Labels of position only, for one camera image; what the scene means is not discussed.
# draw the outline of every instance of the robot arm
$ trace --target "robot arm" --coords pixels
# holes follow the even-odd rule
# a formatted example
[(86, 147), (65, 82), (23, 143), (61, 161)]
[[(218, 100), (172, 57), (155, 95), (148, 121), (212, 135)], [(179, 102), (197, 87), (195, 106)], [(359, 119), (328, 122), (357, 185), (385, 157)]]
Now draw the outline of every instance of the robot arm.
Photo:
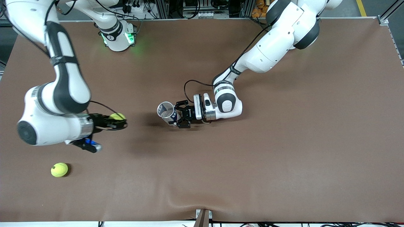
[(9, 19), (31, 40), (43, 43), (56, 73), (53, 82), (33, 87), (25, 94), (25, 109), (17, 123), (22, 140), (31, 145), (72, 143), (93, 153), (100, 145), (91, 141), (98, 127), (123, 128), (125, 120), (84, 114), (91, 99), (66, 30), (58, 23), (52, 1), (6, 1)]
[(74, 8), (89, 16), (100, 29), (104, 43), (113, 51), (124, 51), (135, 44), (137, 27), (124, 20), (118, 20), (115, 14), (103, 7), (118, 4), (119, 0), (76, 0)]
[[(232, 118), (242, 112), (234, 81), (247, 69), (265, 73), (272, 69), (290, 49), (310, 46), (320, 31), (317, 16), (325, 9), (337, 7), (342, 0), (275, 0), (268, 8), (266, 21), (271, 30), (248, 52), (242, 54), (229, 68), (212, 80), (215, 101), (209, 95), (194, 95), (193, 107), (188, 101), (177, 102), (174, 109), (181, 117), (167, 121), (180, 128), (189, 128), (192, 120)], [(158, 108), (158, 114), (167, 115)]]

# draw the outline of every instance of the tennis ball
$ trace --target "tennis ball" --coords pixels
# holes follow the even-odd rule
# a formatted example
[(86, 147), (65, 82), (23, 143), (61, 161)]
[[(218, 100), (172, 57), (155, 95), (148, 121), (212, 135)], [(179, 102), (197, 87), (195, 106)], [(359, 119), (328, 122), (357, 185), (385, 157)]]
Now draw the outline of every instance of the tennis ball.
[(115, 119), (115, 120), (123, 120), (126, 119), (125, 115), (122, 113), (113, 113), (109, 116), (109, 118)]
[(69, 167), (66, 165), (66, 163), (59, 162), (52, 166), (52, 168), (50, 169), (50, 173), (54, 177), (63, 177), (68, 170)]

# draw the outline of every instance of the brown table surface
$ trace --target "brown table surface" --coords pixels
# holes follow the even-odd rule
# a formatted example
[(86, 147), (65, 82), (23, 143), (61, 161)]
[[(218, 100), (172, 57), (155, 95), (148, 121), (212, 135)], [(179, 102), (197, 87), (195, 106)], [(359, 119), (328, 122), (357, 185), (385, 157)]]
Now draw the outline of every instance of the brown table surface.
[[(129, 127), (96, 134), (96, 154), (21, 141), (24, 94), (55, 73), (19, 37), (0, 83), (0, 221), (178, 220), (198, 208), (217, 221), (404, 221), (404, 70), (377, 20), (322, 20), (314, 45), (265, 74), (242, 74), (241, 116), (187, 130), (168, 127), (157, 105), (184, 100), (188, 79), (209, 83), (257, 24), (144, 22), (121, 53), (92, 23), (64, 25), (93, 100)], [(57, 162), (72, 165), (68, 177), (50, 174)]]

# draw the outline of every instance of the black cable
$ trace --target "black cable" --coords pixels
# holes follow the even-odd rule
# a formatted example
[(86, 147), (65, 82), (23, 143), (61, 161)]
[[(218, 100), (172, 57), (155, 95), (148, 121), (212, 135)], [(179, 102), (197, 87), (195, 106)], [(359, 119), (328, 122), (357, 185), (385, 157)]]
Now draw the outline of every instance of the black cable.
[(265, 26), (267, 25), (266, 23), (260, 22), (260, 21), (258, 20), (258, 18), (257, 18), (257, 20), (254, 20), (254, 18), (249, 17), (249, 16), (242, 16), (242, 18), (248, 18), (248, 19), (252, 20), (253, 22), (258, 23), (258, 24), (260, 24), (260, 25), (265, 25)]
[(182, 13), (179, 13), (179, 10), (181, 8), (183, 8), (183, 6), (180, 6), (179, 3), (181, 2), (181, 0), (177, 0), (177, 4), (176, 4), (176, 8), (177, 8), (177, 13), (180, 16), (180, 18), (184, 18), (184, 15)]
[[(103, 107), (109, 109), (110, 111), (112, 111), (114, 114), (117, 114), (117, 115), (120, 116), (122, 119), (125, 119), (120, 113), (116, 112), (115, 110), (113, 110), (112, 108), (108, 107), (107, 105), (104, 105), (104, 104), (102, 104), (102, 103), (100, 103), (100, 102), (96, 102), (96, 101), (93, 101), (93, 100), (90, 100), (90, 103), (95, 103), (95, 104), (101, 105), (101, 106), (103, 106)], [(127, 127), (128, 127), (128, 122), (126, 122), (126, 126), (123, 127), (123, 128), (103, 129), (103, 130), (105, 130), (105, 131), (118, 131), (118, 130), (125, 129), (125, 128), (127, 128)]]
[(142, 28), (143, 20), (144, 19), (142, 19), (142, 21), (140, 22), (140, 26), (139, 26), (139, 29), (137, 30), (136, 34), (139, 34), (140, 29)]
[(184, 84), (184, 94), (185, 94), (185, 97), (188, 99), (188, 101), (191, 102), (191, 103), (194, 103), (194, 101), (191, 101), (191, 100), (188, 98), (187, 92), (185, 91), (185, 88), (186, 88), (186, 86), (187, 86), (187, 83), (189, 83), (189, 82), (191, 82), (191, 81), (197, 82), (198, 84), (202, 84), (202, 85), (205, 85), (205, 86), (213, 87), (213, 85), (211, 85), (211, 84), (205, 84), (205, 83), (202, 83), (202, 82), (197, 81), (197, 80), (188, 80), (187, 82), (185, 82), (185, 84)]
[(132, 17), (132, 18), (134, 18), (134, 19), (136, 19), (136, 20), (140, 20), (139, 18), (137, 18), (137, 17), (135, 17), (135, 16), (129, 16), (129, 15), (125, 15), (125, 14), (122, 14), (122, 13), (113, 12), (113, 11), (107, 9), (105, 6), (103, 6), (98, 0), (95, 0), (95, 1), (96, 1), (102, 8), (104, 8), (106, 11), (108, 11), (108, 12), (110, 12), (110, 13), (113, 13), (113, 14), (115, 14), (115, 15), (121, 15), (121, 16), (126, 16), (126, 17)]
[(40, 47), (38, 44), (36, 44), (32, 39), (28, 38), (28, 36), (26, 36), (23, 32), (21, 32), (21, 30), (19, 28), (17, 28), (10, 20), (10, 18), (8, 17), (7, 13), (6, 13), (7, 8), (5, 7), (5, 5), (2, 3), (2, 11), (3, 11), (3, 15), (6, 17), (6, 19), (10, 22), (10, 24), (24, 37), (26, 38), (30, 43), (32, 43), (36, 48), (38, 48), (42, 53), (44, 53), (46, 56), (48, 56), (48, 58), (50, 58), (49, 53), (44, 50), (42, 47)]
[(199, 13), (199, 10), (201, 9), (201, 3), (199, 2), (199, 0), (195, 0), (195, 1), (196, 1), (195, 13), (193, 14), (192, 17), (190, 17), (190, 18), (188, 18), (188, 19), (194, 18), (194, 17)]
[(76, 3), (76, 1), (77, 0), (73, 0), (73, 4), (72, 4), (72, 6), (70, 7), (70, 9), (66, 12), (66, 13), (62, 13), (62, 15), (67, 15), (67, 14), (69, 14), (70, 13), (70, 11), (74, 8), (74, 4)]
[(144, 0), (143, 1), (144, 2), (144, 4), (145, 4), (145, 7), (146, 7), (146, 9), (147, 9), (147, 11), (149, 12), (149, 14), (154, 18), (154, 19), (158, 19), (157, 18), (157, 16), (154, 14), (154, 12), (152, 11), (152, 7), (150, 6), (150, 2), (149, 2), (149, 0)]
[[(263, 33), (267, 28), (269, 28), (271, 25), (267, 25), (265, 28), (263, 28), (255, 37), (254, 39), (250, 42), (250, 44), (243, 50), (243, 52), (241, 52), (241, 54), (238, 56), (238, 58), (234, 61), (234, 63), (232, 63), (233, 67), (236, 65), (237, 61), (241, 58), (241, 56), (246, 52), (246, 50), (254, 43), (254, 41), (259, 37), (259, 35), (261, 35), (261, 33)], [(229, 73), (225, 76), (225, 78), (223, 80), (225, 80), (229, 75), (230, 75), (231, 71), (229, 71)], [(187, 85), (188, 82), (197, 82), (199, 84), (205, 85), (205, 86), (210, 86), (210, 87), (214, 87), (216, 86), (216, 84), (205, 84), (202, 83), (200, 81), (197, 80), (188, 80), (187, 82), (185, 82), (184, 84), (184, 95), (185, 97), (188, 99), (189, 102), (194, 103), (193, 101), (191, 101), (188, 96), (187, 96), (187, 92), (185, 90), (185, 87)]]
[(45, 14), (45, 22), (44, 22), (44, 25), (45, 25), (45, 26), (46, 26), (46, 22), (48, 21), (49, 13), (50, 13), (50, 11), (51, 11), (51, 9), (52, 9), (52, 7), (53, 7), (53, 5), (55, 4), (56, 1), (57, 1), (57, 0), (53, 0), (52, 3), (49, 5), (48, 10), (46, 11), (46, 14)]
[(238, 12), (238, 13), (229, 13), (228, 15), (230, 16), (230, 15), (236, 15), (236, 14), (240, 14), (240, 12)]
[(224, 9), (229, 8), (229, 1), (227, 2), (227, 5), (225, 5), (225, 6), (216, 5), (215, 2), (216, 2), (215, 0), (210, 0), (210, 5), (211, 5), (213, 8), (216, 8), (216, 9), (218, 9), (218, 10), (224, 10)]
[(351, 223), (346, 223), (346, 224), (339, 224), (339, 223), (336, 223), (336, 225), (325, 224), (325, 225), (322, 225), (321, 227), (335, 227), (335, 226), (339, 226), (339, 227), (346, 227), (346, 226), (349, 226), (349, 227), (357, 227), (357, 226), (365, 225), (365, 224), (370, 224), (370, 223), (364, 222), (364, 223), (358, 223), (358, 224), (356, 224), (356, 225), (352, 225)]

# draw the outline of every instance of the transparent plastic cup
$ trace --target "transparent plastic cup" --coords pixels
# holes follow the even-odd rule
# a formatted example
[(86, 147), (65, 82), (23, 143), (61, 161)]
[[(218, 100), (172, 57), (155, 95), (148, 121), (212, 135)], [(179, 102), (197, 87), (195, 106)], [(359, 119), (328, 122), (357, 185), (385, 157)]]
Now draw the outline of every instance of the transparent plastic cup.
[(170, 102), (160, 103), (157, 107), (157, 115), (169, 125), (174, 125), (174, 122), (178, 120), (178, 112)]

